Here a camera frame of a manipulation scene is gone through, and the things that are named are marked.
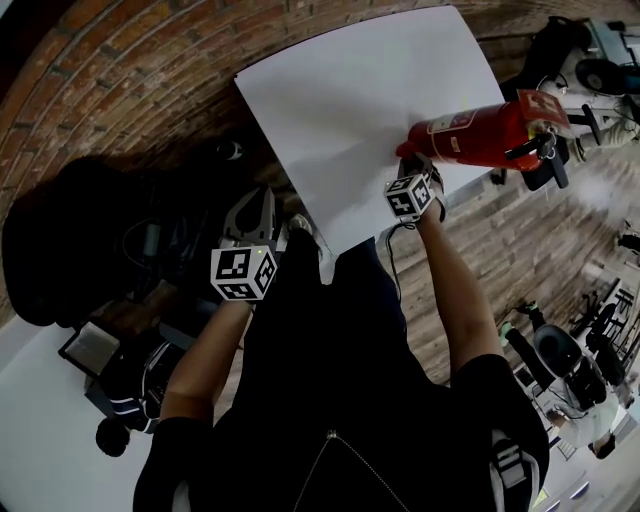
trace shoe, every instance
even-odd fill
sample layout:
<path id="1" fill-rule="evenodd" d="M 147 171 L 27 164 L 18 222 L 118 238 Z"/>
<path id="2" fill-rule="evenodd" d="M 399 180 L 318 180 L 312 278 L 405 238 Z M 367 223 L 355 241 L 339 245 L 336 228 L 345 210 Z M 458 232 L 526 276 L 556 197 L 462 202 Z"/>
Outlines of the shoe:
<path id="1" fill-rule="evenodd" d="M 307 220 L 304 215 L 296 213 L 287 223 L 287 229 L 291 233 L 294 229 L 304 229 L 307 233 L 313 236 L 313 227 L 311 222 Z"/>
<path id="2" fill-rule="evenodd" d="M 523 315 L 528 315 L 529 313 L 535 311 L 536 309 L 538 309 L 538 305 L 536 304 L 536 301 L 534 300 L 533 302 L 527 302 L 525 304 L 522 304 L 522 305 L 518 306 L 516 308 L 516 311 L 518 313 L 522 313 Z"/>
<path id="3" fill-rule="evenodd" d="M 505 322 L 500 328 L 500 345 L 502 345 L 503 348 L 509 344 L 509 340 L 507 340 L 507 333 L 511 329 L 513 329 L 513 325 L 511 325 L 511 322 Z"/>

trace black bag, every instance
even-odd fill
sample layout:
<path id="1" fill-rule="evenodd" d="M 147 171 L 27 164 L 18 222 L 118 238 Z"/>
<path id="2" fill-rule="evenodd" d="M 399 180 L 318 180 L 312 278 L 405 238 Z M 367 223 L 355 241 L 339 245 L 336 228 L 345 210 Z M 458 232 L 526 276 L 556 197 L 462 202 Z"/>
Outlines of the black bag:
<path id="1" fill-rule="evenodd" d="M 605 380 L 616 387 L 624 382 L 624 366 L 611 345 L 605 345 L 598 351 L 596 364 Z"/>
<path id="2" fill-rule="evenodd" d="M 578 369 L 564 380 L 583 411 L 607 399 L 607 386 L 587 358 L 583 358 Z"/>
<path id="3" fill-rule="evenodd" d="M 49 184 L 18 199 L 2 233 L 7 292 L 16 313 L 35 325 L 75 325 L 131 289 L 137 270 L 114 240 L 135 216 L 126 175 L 77 160 Z"/>

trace fire extinguisher handle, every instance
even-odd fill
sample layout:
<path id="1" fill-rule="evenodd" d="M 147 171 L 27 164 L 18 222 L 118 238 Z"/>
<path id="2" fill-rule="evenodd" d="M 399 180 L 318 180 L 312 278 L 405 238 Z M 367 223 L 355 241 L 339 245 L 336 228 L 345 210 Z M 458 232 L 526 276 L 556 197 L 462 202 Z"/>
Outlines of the fire extinguisher handle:
<path id="1" fill-rule="evenodd" d="M 521 146 L 513 149 L 508 149 L 504 152 L 504 156 L 507 160 L 516 160 L 535 151 L 538 154 L 538 158 L 542 160 L 543 158 L 547 158 L 547 156 L 551 154 L 551 151 L 554 147 L 554 142 L 555 136 L 553 134 L 540 133 Z"/>
<path id="2" fill-rule="evenodd" d="M 562 163 L 562 157 L 559 151 L 556 151 L 556 154 L 551 159 L 551 170 L 553 171 L 553 177 L 556 179 L 559 188 L 569 186 L 569 178 L 567 177 L 567 171 L 564 168 L 564 163 Z"/>

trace fiducial marker cube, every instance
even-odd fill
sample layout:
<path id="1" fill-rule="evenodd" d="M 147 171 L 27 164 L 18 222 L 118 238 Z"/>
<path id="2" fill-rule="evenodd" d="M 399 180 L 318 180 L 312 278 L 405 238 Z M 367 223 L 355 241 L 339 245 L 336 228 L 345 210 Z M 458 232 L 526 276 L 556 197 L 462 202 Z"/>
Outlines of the fiducial marker cube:
<path id="1" fill-rule="evenodd" d="M 384 195 L 397 218 L 412 220 L 419 219 L 434 198 L 422 174 L 407 176 L 390 183 Z"/>
<path id="2" fill-rule="evenodd" d="M 211 284 L 225 300 L 262 300 L 276 268 L 267 245 L 211 252 Z"/>

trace white sneaker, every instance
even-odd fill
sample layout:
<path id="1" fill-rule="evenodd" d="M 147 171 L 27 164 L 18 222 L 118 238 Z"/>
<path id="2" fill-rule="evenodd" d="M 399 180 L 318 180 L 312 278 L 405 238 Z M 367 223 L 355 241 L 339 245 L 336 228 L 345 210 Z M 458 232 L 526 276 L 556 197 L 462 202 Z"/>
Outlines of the white sneaker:
<path id="1" fill-rule="evenodd" d="M 304 215 L 300 215 L 299 213 L 296 213 L 291 217 L 291 220 L 287 223 L 287 229 L 289 233 L 294 229 L 304 229 L 307 233 L 313 236 L 313 227 L 311 226 L 311 222 L 309 222 Z"/>

